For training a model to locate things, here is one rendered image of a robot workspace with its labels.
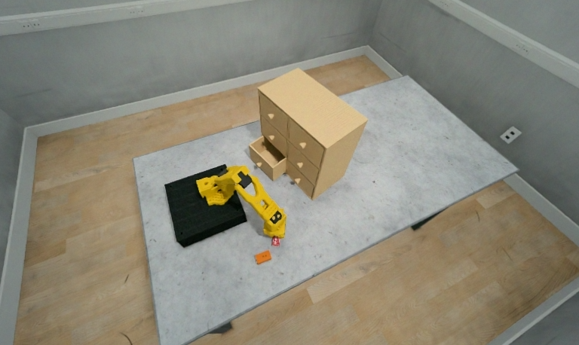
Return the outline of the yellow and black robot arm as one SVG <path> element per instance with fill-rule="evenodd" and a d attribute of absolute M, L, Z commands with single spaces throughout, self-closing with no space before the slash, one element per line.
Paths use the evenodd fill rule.
<path fill-rule="evenodd" d="M 259 179 L 249 175 L 249 172 L 246 166 L 230 166 L 221 171 L 218 176 L 200 179 L 198 183 L 201 193 L 207 198 L 209 206 L 223 205 L 236 190 L 255 209 L 262 220 L 266 221 L 267 228 L 275 232 L 286 221 L 286 214 L 264 191 Z M 244 190 L 251 182 L 256 192 L 255 196 Z M 219 189 L 221 191 L 218 191 Z M 265 203 L 263 206 L 260 204 L 261 200 Z"/>

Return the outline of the tan wooden chest of drawers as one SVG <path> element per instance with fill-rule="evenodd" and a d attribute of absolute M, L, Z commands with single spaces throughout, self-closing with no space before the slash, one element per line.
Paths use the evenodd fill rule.
<path fill-rule="evenodd" d="M 289 116 L 287 137 L 278 130 L 287 139 L 286 156 L 262 133 L 260 92 Z M 290 119 L 325 148 L 320 168 L 301 151 L 319 169 L 315 185 L 299 170 L 315 186 L 312 198 L 304 192 L 315 200 L 344 176 L 368 119 L 299 68 L 258 87 L 258 97 L 261 134 L 286 157 L 286 174 Z"/>

